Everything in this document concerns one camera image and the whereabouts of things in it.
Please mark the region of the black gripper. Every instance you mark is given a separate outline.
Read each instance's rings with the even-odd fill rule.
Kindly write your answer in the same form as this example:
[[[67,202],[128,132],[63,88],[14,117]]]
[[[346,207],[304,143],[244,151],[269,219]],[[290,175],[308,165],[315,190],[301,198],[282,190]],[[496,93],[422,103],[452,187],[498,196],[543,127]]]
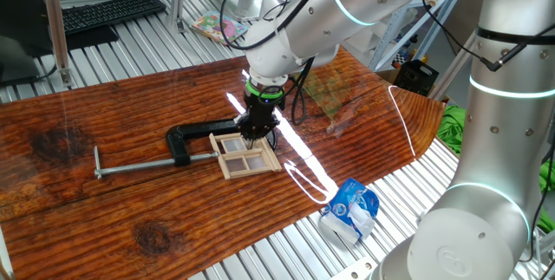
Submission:
[[[274,114],[276,107],[284,110],[284,99],[260,98],[255,94],[244,94],[247,116],[238,120],[238,130],[245,140],[245,147],[252,148],[254,140],[266,138],[270,148],[276,148],[278,137],[275,127],[279,124]]]

